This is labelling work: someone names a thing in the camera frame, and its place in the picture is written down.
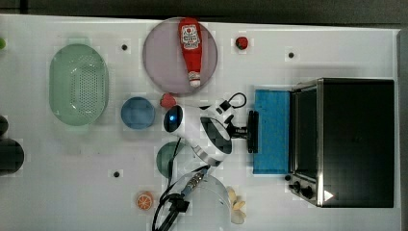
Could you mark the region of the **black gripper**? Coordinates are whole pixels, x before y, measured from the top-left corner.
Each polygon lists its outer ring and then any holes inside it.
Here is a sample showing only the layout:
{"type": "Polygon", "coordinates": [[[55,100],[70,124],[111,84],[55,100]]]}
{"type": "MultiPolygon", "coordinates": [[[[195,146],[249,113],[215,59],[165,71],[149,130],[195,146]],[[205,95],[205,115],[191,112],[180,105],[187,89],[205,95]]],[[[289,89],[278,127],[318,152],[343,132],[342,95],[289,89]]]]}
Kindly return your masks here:
{"type": "Polygon", "coordinates": [[[226,118],[226,131],[231,139],[247,139],[247,128],[235,126],[232,122],[234,115],[230,115],[226,118]]]}

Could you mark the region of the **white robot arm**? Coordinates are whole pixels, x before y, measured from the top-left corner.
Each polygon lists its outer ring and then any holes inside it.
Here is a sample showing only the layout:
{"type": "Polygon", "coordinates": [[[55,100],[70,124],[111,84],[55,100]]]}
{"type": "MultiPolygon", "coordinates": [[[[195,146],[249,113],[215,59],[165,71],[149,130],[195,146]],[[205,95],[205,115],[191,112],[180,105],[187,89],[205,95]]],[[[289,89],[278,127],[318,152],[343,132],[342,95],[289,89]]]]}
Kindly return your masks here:
{"type": "Polygon", "coordinates": [[[174,183],[163,198],[157,231],[230,231],[232,202],[227,188],[213,172],[234,153],[233,140],[257,148],[257,128],[232,123],[235,112],[228,101],[213,106],[175,105],[166,112],[165,130],[181,140],[172,151],[174,183]]]}

